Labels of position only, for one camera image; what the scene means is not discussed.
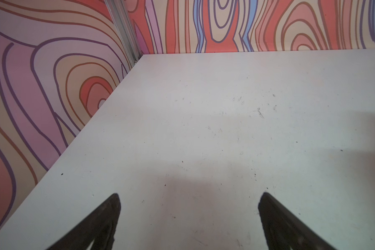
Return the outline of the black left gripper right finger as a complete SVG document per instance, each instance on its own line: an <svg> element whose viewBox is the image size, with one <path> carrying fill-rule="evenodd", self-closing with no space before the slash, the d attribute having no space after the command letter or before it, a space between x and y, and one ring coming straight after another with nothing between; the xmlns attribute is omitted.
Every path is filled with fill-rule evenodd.
<svg viewBox="0 0 375 250"><path fill-rule="evenodd" d="M333 250L334 247L314 233L270 193L258 204L259 215L270 250Z"/></svg>

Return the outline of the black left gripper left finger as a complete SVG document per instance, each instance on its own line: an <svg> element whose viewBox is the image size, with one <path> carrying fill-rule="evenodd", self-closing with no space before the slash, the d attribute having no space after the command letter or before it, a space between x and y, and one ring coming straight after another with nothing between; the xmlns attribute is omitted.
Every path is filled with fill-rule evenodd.
<svg viewBox="0 0 375 250"><path fill-rule="evenodd" d="M120 212L119 195L114 193L49 249L111 250Z"/></svg>

